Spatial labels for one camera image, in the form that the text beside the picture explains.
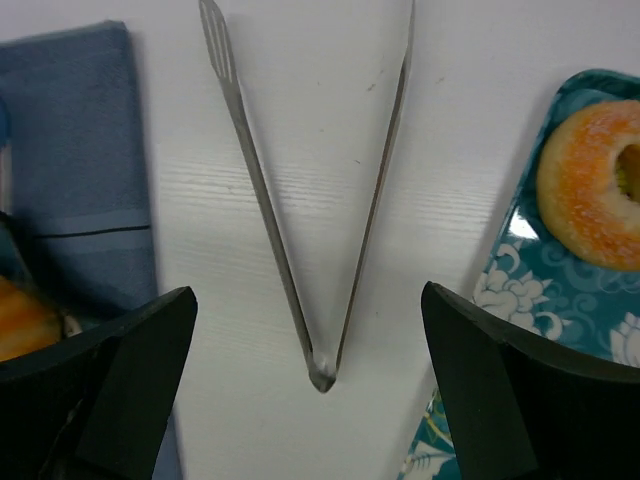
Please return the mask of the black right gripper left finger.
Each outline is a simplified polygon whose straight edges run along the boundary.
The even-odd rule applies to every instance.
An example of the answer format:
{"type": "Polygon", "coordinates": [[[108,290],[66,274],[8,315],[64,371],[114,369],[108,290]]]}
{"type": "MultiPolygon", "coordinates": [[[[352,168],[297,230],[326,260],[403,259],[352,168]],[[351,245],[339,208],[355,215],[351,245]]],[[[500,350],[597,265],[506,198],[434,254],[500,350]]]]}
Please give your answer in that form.
{"type": "Polygon", "coordinates": [[[2,363],[2,478],[151,478],[196,316],[181,287],[2,363]]]}

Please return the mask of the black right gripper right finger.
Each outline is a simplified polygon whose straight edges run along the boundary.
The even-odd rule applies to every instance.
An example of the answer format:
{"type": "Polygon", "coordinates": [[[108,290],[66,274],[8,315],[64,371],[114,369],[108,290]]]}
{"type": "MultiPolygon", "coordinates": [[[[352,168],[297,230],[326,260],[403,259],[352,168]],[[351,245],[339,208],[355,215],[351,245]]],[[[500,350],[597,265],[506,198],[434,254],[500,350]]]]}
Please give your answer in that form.
{"type": "Polygon", "coordinates": [[[429,282],[425,336],[464,479],[636,479],[639,371],[429,282]]]}

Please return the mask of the orange striped croissant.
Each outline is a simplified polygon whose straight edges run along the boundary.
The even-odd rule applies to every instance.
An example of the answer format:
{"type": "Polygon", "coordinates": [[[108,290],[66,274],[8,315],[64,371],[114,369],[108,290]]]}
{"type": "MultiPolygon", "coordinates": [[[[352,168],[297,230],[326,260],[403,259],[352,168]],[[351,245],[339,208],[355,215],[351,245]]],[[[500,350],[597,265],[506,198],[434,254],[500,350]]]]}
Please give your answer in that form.
{"type": "Polygon", "coordinates": [[[46,348],[62,339],[55,309],[1,277],[1,361],[46,348]]]}

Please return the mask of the stainless steel tongs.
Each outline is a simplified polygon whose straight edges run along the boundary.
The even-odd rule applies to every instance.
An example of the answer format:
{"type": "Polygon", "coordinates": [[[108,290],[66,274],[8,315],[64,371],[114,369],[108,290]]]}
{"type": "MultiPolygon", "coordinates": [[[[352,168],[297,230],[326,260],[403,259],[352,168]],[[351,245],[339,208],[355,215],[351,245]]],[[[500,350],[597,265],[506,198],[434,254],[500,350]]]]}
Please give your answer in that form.
{"type": "Polygon", "coordinates": [[[382,156],[379,164],[375,188],[369,207],[366,225],[356,263],[354,278],[349,294],[343,321],[339,345],[336,352],[335,365],[333,367],[320,361],[316,355],[309,333],[308,324],[303,312],[302,303],[296,287],[293,271],[287,256],[283,236],[281,234],[276,213],[271,201],[269,190],[262,171],[261,163],[251,133],[249,121],[244,108],[240,82],[237,75],[235,56],[228,32],[226,20],[218,4],[214,1],[200,1],[198,3],[200,19],[204,39],[209,55],[209,60],[214,73],[219,81],[221,91],[226,102],[230,118],[235,128],[239,146],[244,156],[246,168],[251,180],[256,200],[261,212],[263,223],[269,238],[275,263],[281,278],[285,296],[289,305],[292,320],[306,363],[311,384],[321,394],[329,392],[336,383],[338,372],[342,363],[343,351],[347,333],[351,322],[359,285],[364,270],[368,245],[373,229],[378,206],[384,190],[386,175],[391,163],[393,150],[398,135],[401,114],[408,89],[411,71],[416,3],[411,3],[409,15],[406,49],[401,65],[397,88],[394,98],[382,156]]]}

